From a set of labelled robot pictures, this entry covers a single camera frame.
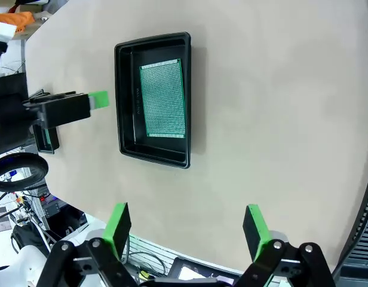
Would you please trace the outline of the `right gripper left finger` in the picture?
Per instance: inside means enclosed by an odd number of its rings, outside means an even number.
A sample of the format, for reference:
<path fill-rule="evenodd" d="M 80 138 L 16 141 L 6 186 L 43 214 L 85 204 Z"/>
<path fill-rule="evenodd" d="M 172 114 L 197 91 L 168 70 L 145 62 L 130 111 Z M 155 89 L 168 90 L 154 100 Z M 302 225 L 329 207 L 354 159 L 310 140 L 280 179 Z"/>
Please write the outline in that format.
<path fill-rule="evenodd" d="M 98 275 L 105 287 L 137 287 L 121 263 L 130 228 L 128 204 L 118 203 L 103 236 L 79 246 L 66 240 L 55 243 L 42 269 L 42 287 L 80 287 L 91 275 Z"/>

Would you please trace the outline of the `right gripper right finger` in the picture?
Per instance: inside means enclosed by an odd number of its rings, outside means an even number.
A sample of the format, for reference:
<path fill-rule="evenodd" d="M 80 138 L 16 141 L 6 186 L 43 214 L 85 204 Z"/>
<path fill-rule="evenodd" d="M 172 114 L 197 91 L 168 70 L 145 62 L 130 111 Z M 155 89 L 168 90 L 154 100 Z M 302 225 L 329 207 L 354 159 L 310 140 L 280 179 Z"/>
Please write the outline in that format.
<path fill-rule="evenodd" d="M 243 230 L 252 263 L 235 287 L 268 287 L 275 276 L 291 287 L 335 287 L 320 246 L 306 242 L 296 248 L 273 238 L 258 205 L 247 205 Z"/>

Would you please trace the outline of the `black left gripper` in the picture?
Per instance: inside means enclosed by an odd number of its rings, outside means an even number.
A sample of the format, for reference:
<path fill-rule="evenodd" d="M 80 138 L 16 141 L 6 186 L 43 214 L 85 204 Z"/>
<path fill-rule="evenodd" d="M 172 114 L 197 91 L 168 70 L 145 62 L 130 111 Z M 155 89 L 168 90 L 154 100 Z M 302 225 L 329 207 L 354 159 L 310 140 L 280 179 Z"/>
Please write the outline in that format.
<path fill-rule="evenodd" d="M 109 106 L 107 91 L 50 94 L 43 90 L 28 98 L 24 72 L 0 77 L 0 152 L 22 145 L 29 134 L 30 117 L 51 129 L 91 117 L 91 111 Z"/>

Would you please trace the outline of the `black ESD tray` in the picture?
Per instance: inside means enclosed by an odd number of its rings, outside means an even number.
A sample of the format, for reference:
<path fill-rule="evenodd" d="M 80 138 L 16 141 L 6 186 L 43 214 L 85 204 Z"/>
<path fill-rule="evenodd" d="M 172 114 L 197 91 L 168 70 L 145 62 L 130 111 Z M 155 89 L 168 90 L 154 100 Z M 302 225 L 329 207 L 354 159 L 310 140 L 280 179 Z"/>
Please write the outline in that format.
<path fill-rule="evenodd" d="M 55 150 L 59 148 L 59 139 L 57 136 L 57 129 L 55 127 L 47 129 L 50 134 L 51 146 L 48 148 L 45 145 L 44 129 L 40 125 L 33 125 L 33 132 L 36 146 L 39 153 L 54 154 Z"/>
<path fill-rule="evenodd" d="M 146 135 L 139 67 L 180 59 L 185 100 L 183 139 Z M 115 98 L 119 150 L 153 163 L 187 169 L 191 160 L 191 36 L 178 32 L 123 42 L 115 46 Z"/>

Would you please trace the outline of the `black slotted board rack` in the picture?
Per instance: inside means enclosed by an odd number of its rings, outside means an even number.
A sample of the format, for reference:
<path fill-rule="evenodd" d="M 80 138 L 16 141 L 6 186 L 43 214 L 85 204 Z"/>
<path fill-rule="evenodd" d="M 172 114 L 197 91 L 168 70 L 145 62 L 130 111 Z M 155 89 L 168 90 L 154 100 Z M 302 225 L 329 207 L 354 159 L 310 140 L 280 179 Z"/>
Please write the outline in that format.
<path fill-rule="evenodd" d="M 340 273 L 340 287 L 368 287 L 368 200 L 359 222 L 356 242 Z"/>

